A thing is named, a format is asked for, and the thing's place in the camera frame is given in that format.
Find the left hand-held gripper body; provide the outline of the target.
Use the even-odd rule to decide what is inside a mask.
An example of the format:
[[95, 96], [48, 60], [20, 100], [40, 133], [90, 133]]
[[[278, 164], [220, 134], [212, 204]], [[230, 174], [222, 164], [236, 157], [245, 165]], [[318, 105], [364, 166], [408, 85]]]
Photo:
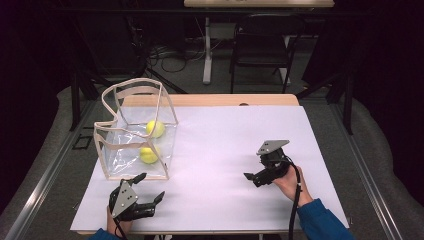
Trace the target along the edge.
[[132, 183], [122, 180], [112, 191], [109, 199], [109, 210], [112, 218], [119, 221], [132, 221], [153, 217], [156, 210], [154, 203], [138, 204], [138, 195], [132, 188]]

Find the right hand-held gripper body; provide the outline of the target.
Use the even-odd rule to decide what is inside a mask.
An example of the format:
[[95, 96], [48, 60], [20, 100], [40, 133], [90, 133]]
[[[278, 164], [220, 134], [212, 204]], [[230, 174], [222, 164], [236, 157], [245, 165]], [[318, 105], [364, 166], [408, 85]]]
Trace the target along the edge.
[[257, 155], [264, 169], [259, 172], [261, 178], [280, 178], [283, 177], [290, 166], [288, 156], [283, 151], [283, 146], [287, 145], [289, 140], [266, 140]]

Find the clear bag with beige trim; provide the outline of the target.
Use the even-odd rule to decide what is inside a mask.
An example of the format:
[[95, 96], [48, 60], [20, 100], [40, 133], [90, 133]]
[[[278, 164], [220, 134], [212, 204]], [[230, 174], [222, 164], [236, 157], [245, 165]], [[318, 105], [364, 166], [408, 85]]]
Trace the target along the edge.
[[[135, 78], [112, 85], [101, 95], [103, 117], [94, 123], [98, 158], [108, 180], [130, 179], [147, 173], [149, 180], [167, 180], [178, 119], [163, 84], [148, 78]], [[146, 133], [149, 121], [160, 121], [165, 132], [159, 138]], [[154, 164], [141, 161], [141, 147], [158, 148]]]

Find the yellow tennis ball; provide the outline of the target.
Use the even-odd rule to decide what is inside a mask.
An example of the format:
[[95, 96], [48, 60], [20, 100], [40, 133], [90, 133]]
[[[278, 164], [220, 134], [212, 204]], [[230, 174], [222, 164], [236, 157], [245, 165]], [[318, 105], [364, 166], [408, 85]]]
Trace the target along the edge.
[[165, 125], [160, 121], [149, 121], [146, 125], [146, 133], [153, 138], [161, 137], [165, 132]]
[[139, 156], [142, 162], [146, 164], [154, 164], [159, 160], [160, 150], [158, 148], [141, 147]]

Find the person's left hand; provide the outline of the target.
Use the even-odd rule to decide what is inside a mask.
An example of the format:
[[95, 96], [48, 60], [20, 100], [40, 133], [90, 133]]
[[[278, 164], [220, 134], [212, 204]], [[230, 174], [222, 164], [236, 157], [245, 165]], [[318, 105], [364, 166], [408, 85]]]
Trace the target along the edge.
[[107, 213], [107, 231], [109, 233], [115, 234], [119, 238], [129, 234], [129, 231], [132, 227], [132, 221], [121, 221], [119, 224], [116, 223], [115, 219], [110, 213], [110, 209], [106, 208]]

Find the person's right hand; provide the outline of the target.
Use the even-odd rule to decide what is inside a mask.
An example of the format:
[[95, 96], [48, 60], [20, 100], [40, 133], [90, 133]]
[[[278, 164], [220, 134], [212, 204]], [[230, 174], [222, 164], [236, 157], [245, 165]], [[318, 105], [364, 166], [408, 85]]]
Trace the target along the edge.
[[302, 169], [298, 166], [290, 166], [286, 175], [275, 179], [273, 183], [277, 185], [282, 193], [292, 201], [295, 201], [296, 189], [297, 187], [300, 187], [301, 191], [297, 203], [298, 207], [302, 207], [303, 205], [313, 201], [313, 197], [310, 195], [306, 186]]

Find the black metal stand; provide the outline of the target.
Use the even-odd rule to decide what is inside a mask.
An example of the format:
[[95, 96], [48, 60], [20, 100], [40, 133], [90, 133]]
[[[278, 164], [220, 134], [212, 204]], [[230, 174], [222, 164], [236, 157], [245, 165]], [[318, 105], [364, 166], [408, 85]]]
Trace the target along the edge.
[[336, 104], [339, 102], [341, 97], [344, 97], [342, 123], [346, 131], [352, 135], [351, 117], [354, 85], [354, 78], [352, 74], [335, 73], [331, 77], [326, 78], [317, 84], [310, 85], [306, 90], [297, 93], [296, 97], [298, 99], [305, 98], [328, 84], [331, 84], [331, 87], [325, 99], [329, 104]]
[[93, 73], [89, 70], [76, 71], [71, 75], [70, 87], [71, 87], [71, 99], [72, 99], [72, 125], [70, 130], [76, 129], [81, 118], [80, 109], [80, 93], [88, 100], [96, 100], [99, 96], [99, 92], [95, 85], [101, 84], [106, 87], [112, 86], [112, 83], [107, 79]]

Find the wooden desk with white legs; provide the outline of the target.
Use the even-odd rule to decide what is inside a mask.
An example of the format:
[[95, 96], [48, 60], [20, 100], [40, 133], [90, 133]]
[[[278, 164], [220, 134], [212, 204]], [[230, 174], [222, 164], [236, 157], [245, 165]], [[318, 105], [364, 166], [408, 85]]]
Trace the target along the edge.
[[[329, 8], [334, 6], [334, 0], [184, 0], [185, 7], [192, 8], [225, 8], [225, 7], [253, 7], [253, 8]], [[205, 18], [205, 61], [203, 83], [211, 83], [212, 52], [210, 19]]]

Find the black chair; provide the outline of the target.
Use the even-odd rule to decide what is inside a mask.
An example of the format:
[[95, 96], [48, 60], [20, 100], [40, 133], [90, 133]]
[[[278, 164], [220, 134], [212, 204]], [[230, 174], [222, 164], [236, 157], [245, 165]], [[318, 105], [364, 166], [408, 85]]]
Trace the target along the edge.
[[282, 92], [288, 85], [297, 41], [304, 32], [305, 21], [296, 15], [259, 13], [243, 17], [234, 29], [230, 60], [230, 91], [234, 91], [237, 67], [286, 69], [280, 77]]

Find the aluminium floor rail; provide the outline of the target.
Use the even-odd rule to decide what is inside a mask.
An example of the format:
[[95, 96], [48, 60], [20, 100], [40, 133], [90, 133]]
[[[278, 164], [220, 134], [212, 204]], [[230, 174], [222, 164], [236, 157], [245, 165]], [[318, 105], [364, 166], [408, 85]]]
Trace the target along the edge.
[[365, 159], [359, 149], [359, 146], [353, 135], [350, 135], [346, 130], [343, 123], [343, 113], [341, 108], [337, 104], [330, 104], [330, 109], [333, 116], [336, 119], [337, 125], [342, 132], [345, 141], [348, 143], [349, 148], [353, 154], [353, 162], [358, 173], [364, 189], [368, 195], [371, 205], [376, 213], [380, 225], [388, 240], [403, 240], [402, 234], [400, 233], [393, 216], [384, 200], [376, 182], [365, 162]]
[[65, 100], [60, 102], [41, 150], [6, 210], [0, 215], [0, 240], [23, 239], [66, 162], [71, 145], [82, 129], [81, 125], [85, 124], [95, 104], [94, 100], [85, 101], [78, 115], [79, 120], [75, 127], [71, 127], [71, 106]]

